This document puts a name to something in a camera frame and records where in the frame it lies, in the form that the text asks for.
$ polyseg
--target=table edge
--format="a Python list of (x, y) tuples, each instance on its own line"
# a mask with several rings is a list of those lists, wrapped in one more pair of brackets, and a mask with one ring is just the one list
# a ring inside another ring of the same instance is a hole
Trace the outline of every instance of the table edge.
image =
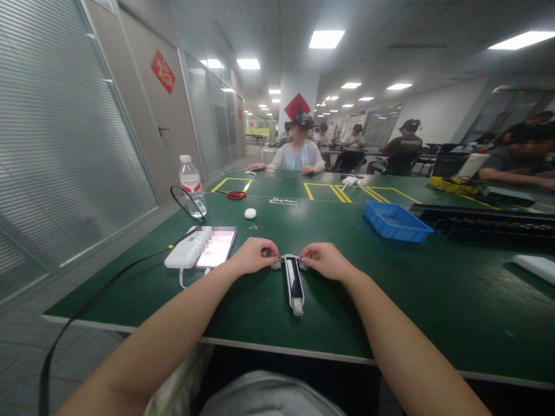
[[(42, 314), (41, 316), (46, 321), (52, 322), (55, 324), (66, 324), (69, 321), (69, 318), (62, 318), (62, 317), (57, 317), (53, 315)], [(84, 326), (86, 328), (106, 329), (106, 330), (127, 332), (127, 333), (132, 333), (135, 329), (137, 329), (134, 326), (103, 324), (101, 322), (85, 321), (85, 320), (74, 320), (73, 323), (75, 325)], [(360, 358), (360, 357), (353, 357), (348, 355), (332, 354), (329, 352), (298, 350), (296, 348), (275, 347), (275, 346), (268, 346), (263, 344), (245, 343), (241, 341), (225, 340), (225, 339), (210, 338), (210, 337), (201, 337), (199, 342), (204, 344), (220, 345), (225, 347), (245, 348), (247, 350), (275, 352), (278, 354), (305, 356), (308, 358), (328, 359), (332, 361), (341, 361), (341, 362), (348, 362), (353, 364), (365, 364), (365, 365), (372, 365), (372, 366), (377, 365), (376, 360), (371, 358)], [(534, 380), (522, 380), (520, 378), (515, 378), (515, 377), (496, 376), (495, 374), (483, 374), (483, 373), (466, 372), (466, 371), (460, 371), (460, 370), (457, 370), (457, 372), (462, 377), (469, 378), (472, 380), (494, 381), (494, 382), (503, 383), (503, 384), (517, 385), (522, 387), (533, 387), (538, 389), (555, 391), (555, 383), (534, 381)]]

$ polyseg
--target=water bottle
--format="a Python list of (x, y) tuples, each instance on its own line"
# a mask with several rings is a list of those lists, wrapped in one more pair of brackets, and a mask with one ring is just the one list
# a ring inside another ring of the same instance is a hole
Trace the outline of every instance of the water bottle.
[(181, 169), (179, 169), (179, 181), (184, 190), (191, 196), (189, 198), (185, 194), (187, 201), (187, 210), (193, 218), (201, 218), (206, 215), (206, 202), (204, 201), (204, 193), (202, 192), (201, 177), (198, 170), (191, 163), (189, 155), (181, 155)]

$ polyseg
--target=red scissors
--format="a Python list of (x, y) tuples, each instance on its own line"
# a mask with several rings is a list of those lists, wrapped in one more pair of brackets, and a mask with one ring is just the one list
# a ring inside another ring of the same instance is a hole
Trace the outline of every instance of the red scissors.
[(231, 192), (224, 192), (224, 191), (216, 191), (222, 194), (225, 194), (229, 199), (238, 200), (247, 197), (246, 192), (239, 192), (239, 191), (231, 191)]

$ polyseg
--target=blue plastic tray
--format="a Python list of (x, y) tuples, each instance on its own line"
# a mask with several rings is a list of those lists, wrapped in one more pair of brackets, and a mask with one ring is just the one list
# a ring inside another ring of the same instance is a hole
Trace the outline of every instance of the blue plastic tray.
[(401, 205), (367, 201), (364, 215), (385, 238), (421, 243), (434, 230)]

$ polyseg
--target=phone screen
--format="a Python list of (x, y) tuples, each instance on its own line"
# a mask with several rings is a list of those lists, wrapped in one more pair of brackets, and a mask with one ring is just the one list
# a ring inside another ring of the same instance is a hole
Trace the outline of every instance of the phone screen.
[(197, 267), (214, 268), (221, 265), (230, 253), (231, 245), (235, 237), (235, 228), (218, 227), (210, 236), (208, 247), (198, 259)]

